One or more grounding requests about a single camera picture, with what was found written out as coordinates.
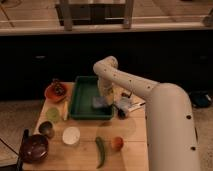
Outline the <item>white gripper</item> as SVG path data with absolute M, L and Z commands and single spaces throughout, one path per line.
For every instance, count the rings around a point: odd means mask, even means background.
M 98 78 L 98 89 L 102 97 L 105 98 L 108 104 L 112 104 L 114 101 L 113 86 L 110 81 L 107 81 L 101 77 Z

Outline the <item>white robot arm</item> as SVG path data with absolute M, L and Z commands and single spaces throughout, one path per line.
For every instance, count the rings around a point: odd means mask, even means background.
M 145 100 L 149 171 L 201 171 L 192 105 L 183 88 L 120 71 L 113 56 L 97 61 L 93 71 L 104 84 Z

